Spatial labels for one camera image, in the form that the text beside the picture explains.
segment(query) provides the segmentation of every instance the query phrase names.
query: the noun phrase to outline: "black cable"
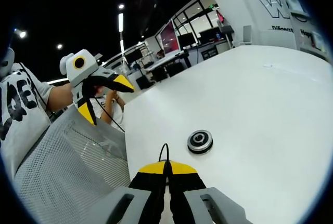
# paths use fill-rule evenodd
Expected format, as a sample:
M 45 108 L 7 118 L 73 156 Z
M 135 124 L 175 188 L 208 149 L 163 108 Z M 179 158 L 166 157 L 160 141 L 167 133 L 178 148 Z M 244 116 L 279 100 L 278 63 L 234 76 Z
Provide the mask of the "black cable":
M 47 104 L 45 103 L 44 99 L 42 98 L 40 92 L 38 91 L 38 89 L 37 89 L 37 87 L 36 87 L 36 85 L 35 85 L 35 83 L 34 83 L 33 80 L 31 79 L 30 74 L 29 74 L 28 71 L 25 69 L 25 67 L 24 67 L 24 65 L 23 65 L 22 63 L 19 63 L 19 64 L 20 64 L 20 66 L 22 67 L 22 69 L 24 70 L 24 72 L 27 74 L 28 78 L 30 79 L 32 89 L 34 89 L 34 90 L 37 92 L 39 98 L 40 98 L 41 101 L 44 103 L 44 105 L 45 105 L 45 111 L 49 110 L 49 112 L 51 113 L 51 115 L 49 116 L 49 118 L 51 118 L 52 116 L 55 115 L 55 112 L 53 112 L 53 111 L 51 111 L 50 109 L 48 109 Z
M 99 104 L 99 106 L 104 110 L 104 112 L 109 116 L 109 118 L 111 118 L 112 121 L 114 121 L 114 123 L 125 133 L 124 129 L 122 127 L 119 126 L 119 124 L 112 118 L 112 116 L 110 116 L 110 114 L 104 109 L 104 107 L 100 104 L 100 102 L 97 100 L 97 98 L 94 96 L 96 102 Z
M 163 144 L 163 147 L 162 147 L 162 149 L 161 149 L 161 153 L 160 153 L 160 157 L 158 158 L 158 161 L 160 162 L 161 161 L 161 156 L 162 156 L 162 152 L 163 152 L 163 149 L 164 149 L 164 147 L 166 146 L 166 161 L 167 162 L 169 162 L 169 146 L 168 146 L 168 144 L 167 143 L 165 143 L 165 144 Z

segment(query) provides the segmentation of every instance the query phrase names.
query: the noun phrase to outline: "black ceiling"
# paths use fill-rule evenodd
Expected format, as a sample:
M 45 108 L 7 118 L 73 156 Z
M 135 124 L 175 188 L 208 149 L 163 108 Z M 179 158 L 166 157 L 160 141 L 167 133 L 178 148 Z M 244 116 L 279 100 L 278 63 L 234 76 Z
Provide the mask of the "black ceiling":
M 24 39 L 13 37 L 16 62 L 24 62 L 41 81 L 60 78 L 59 61 L 64 55 L 87 49 L 93 55 L 103 54 L 102 62 L 120 52 L 120 3 L 125 4 L 126 49 L 141 41 L 142 34 L 155 34 L 190 0 L 156 0 L 156 8 L 154 1 L 142 0 L 149 11 L 140 9 L 137 0 L 16 0 L 16 27 L 27 32 Z M 59 43 L 62 50 L 56 49 Z

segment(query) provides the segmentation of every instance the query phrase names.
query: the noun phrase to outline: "circular camera lens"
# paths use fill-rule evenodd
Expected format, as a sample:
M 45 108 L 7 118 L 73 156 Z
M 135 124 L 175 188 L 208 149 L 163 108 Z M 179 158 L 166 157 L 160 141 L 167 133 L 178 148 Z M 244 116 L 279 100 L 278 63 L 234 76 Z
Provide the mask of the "circular camera lens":
M 74 65 L 78 69 L 82 68 L 84 66 L 84 59 L 83 58 L 77 58 Z

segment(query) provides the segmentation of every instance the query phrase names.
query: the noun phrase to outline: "desk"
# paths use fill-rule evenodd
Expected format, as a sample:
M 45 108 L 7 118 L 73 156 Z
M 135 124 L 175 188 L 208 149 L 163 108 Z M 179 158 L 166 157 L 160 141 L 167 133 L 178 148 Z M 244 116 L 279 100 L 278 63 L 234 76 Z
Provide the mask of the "desk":
M 171 62 L 173 59 L 177 59 L 179 56 L 184 54 L 184 51 L 180 51 L 177 53 L 167 54 L 164 58 L 160 59 L 159 61 L 155 62 L 152 66 L 146 68 L 145 70 L 147 72 L 151 72 L 152 70 L 156 69 L 157 67 L 160 67 L 161 65 L 164 65 L 168 62 Z
M 330 168 L 332 86 L 331 66 L 301 51 L 241 46 L 219 54 L 125 106 L 130 177 L 167 142 L 170 159 L 194 167 L 252 223 L 296 223 Z M 214 139 L 205 155 L 187 150 L 199 129 Z

